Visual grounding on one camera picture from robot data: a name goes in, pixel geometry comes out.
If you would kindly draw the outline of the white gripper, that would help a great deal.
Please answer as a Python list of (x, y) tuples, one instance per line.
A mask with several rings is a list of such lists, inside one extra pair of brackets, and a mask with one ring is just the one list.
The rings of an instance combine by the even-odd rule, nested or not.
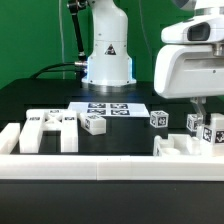
[(205, 124), (208, 96), (224, 95), (224, 15), (194, 16), (164, 28), (154, 89), (164, 98), (191, 98), (197, 124)]

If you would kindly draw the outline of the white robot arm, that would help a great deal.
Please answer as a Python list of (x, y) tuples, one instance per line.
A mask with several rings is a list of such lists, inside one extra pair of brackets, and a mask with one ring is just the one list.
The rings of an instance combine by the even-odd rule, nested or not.
[[(172, 0), (194, 16), (161, 32), (165, 46), (157, 55), (154, 89), (166, 99), (189, 98), (198, 123), (208, 124), (208, 96), (224, 95), (224, 0)], [(82, 83), (105, 91), (136, 83), (127, 54), (126, 14), (113, 0), (87, 0), (92, 9), (93, 52)]]

